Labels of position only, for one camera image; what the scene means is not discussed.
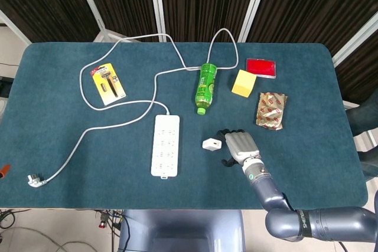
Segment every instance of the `bottle cap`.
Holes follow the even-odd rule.
[[[206,109],[202,108],[202,107],[199,107],[197,109],[197,113],[200,114],[200,115],[204,115],[206,113]]]

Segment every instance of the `green plastic bottle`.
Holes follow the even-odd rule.
[[[197,113],[204,115],[206,108],[213,101],[213,91],[217,67],[211,63],[205,63],[201,66],[200,81],[195,94],[195,105],[198,107]]]

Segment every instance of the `floor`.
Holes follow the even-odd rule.
[[[0,63],[19,64],[25,48],[26,45],[9,28],[0,27]],[[0,65],[0,76],[14,77],[16,71],[16,67]],[[367,150],[363,145],[364,140],[366,138],[362,136],[355,138],[358,149]],[[369,200],[365,207],[373,211],[373,198],[378,190],[378,178],[369,181],[367,189]],[[314,239],[290,243],[273,238],[265,228],[265,215],[266,212],[263,210],[243,211],[247,252],[343,251],[339,243]],[[16,214],[13,227],[36,229],[59,245],[68,241],[84,241],[91,244],[98,252],[110,251],[110,229],[99,228],[99,222],[99,214],[96,215],[93,211],[31,210]],[[3,232],[0,230],[0,233],[3,236],[0,252],[54,252],[58,249],[58,246],[35,231],[16,228]],[[345,243],[345,245],[349,252],[371,252],[374,250],[374,244]],[[68,252],[93,251],[90,247],[80,243],[71,243],[64,248]]]

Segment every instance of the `white small object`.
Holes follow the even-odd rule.
[[[161,179],[177,176],[178,135],[180,118],[177,115],[156,115],[151,174]]]
[[[210,151],[219,150],[222,148],[222,141],[213,138],[207,139],[202,142],[202,148]]]

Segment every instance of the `food wrapper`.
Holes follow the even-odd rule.
[[[256,124],[271,130],[282,129],[287,98],[282,93],[260,93]]]

